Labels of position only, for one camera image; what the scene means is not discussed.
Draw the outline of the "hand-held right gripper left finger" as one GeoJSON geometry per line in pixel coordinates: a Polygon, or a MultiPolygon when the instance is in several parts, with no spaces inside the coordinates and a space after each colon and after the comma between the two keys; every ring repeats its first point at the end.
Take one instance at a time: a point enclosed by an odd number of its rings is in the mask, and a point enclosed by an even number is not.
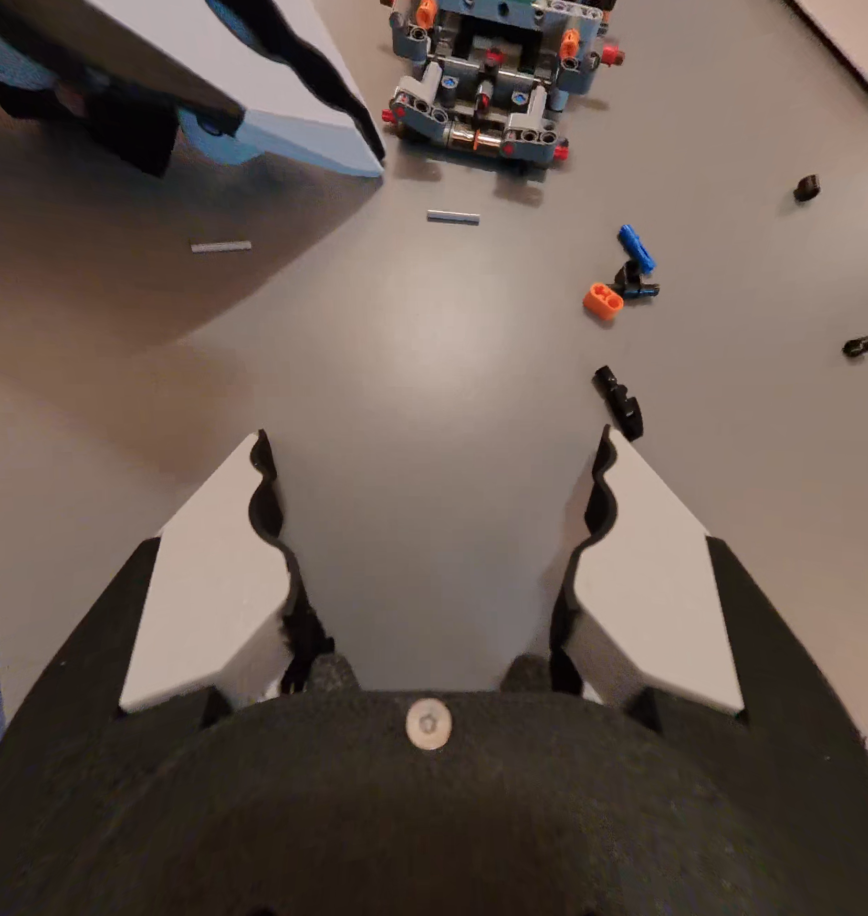
{"type": "Polygon", "coordinates": [[[299,693],[314,661],[334,650],[282,540],[276,480],[260,429],[161,529],[124,712],[206,688],[233,710],[299,693]]]}

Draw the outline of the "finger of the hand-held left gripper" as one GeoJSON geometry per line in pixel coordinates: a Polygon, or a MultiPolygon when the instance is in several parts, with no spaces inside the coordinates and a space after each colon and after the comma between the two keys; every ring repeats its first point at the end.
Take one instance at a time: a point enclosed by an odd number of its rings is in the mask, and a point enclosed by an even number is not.
{"type": "Polygon", "coordinates": [[[213,2],[91,2],[124,33],[143,40],[162,58],[201,78],[241,109],[234,136],[261,153],[353,177],[382,177],[385,147],[369,111],[368,122],[322,103],[288,65],[271,57],[272,2],[244,2],[235,12],[264,40],[251,47],[234,34],[213,2]]]}
{"type": "Polygon", "coordinates": [[[309,1],[272,2],[271,57],[322,103],[368,122],[369,111],[325,21],[309,1]]]}

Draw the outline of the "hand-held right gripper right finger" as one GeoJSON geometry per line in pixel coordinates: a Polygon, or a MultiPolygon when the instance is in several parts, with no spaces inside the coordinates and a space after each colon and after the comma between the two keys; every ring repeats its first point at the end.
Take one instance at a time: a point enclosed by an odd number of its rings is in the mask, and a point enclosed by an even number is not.
{"type": "Polygon", "coordinates": [[[626,710],[649,689],[744,708],[708,531],[619,429],[603,429],[549,631],[557,689],[626,710]]]}

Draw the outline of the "small grey lego assembly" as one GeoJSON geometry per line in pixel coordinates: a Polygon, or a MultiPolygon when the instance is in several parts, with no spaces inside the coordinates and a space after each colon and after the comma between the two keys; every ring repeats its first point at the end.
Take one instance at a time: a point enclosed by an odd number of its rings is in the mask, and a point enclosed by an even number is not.
{"type": "Polygon", "coordinates": [[[383,122],[404,139],[522,168],[568,159],[558,126],[567,102],[588,94],[601,67],[624,61],[606,42],[614,8],[571,9],[524,29],[440,11],[437,1],[382,6],[394,54],[411,65],[383,122]]]}

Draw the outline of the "long black lego piece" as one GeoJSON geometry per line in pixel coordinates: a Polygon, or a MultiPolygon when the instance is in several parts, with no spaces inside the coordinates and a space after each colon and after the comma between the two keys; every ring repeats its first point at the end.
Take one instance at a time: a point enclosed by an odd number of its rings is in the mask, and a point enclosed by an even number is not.
{"type": "Polygon", "coordinates": [[[603,365],[593,374],[593,383],[611,412],[623,436],[629,442],[643,437],[645,432],[642,408],[637,398],[612,372],[603,365]]]}

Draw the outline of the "black lego pin connector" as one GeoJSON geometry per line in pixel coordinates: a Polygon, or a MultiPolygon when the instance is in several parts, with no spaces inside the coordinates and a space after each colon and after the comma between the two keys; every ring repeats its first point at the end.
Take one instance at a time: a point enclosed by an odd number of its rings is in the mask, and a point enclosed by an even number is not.
{"type": "Polygon", "coordinates": [[[660,291],[658,284],[645,281],[640,264],[632,258],[625,262],[609,286],[626,302],[654,298],[660,291]]]}

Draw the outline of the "blue lego pin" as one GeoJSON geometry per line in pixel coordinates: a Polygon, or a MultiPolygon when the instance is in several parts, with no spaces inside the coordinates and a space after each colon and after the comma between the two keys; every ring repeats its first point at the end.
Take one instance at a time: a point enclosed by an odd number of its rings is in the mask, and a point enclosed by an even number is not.
{"type": "Polygon", "coordinates": [[[652,275],[657,268],[657,262],[649,254],[634,226],[624,223],[618,231],[617,238],[629,259],[637,265],[638,272],[643,276],[652,275]]]}

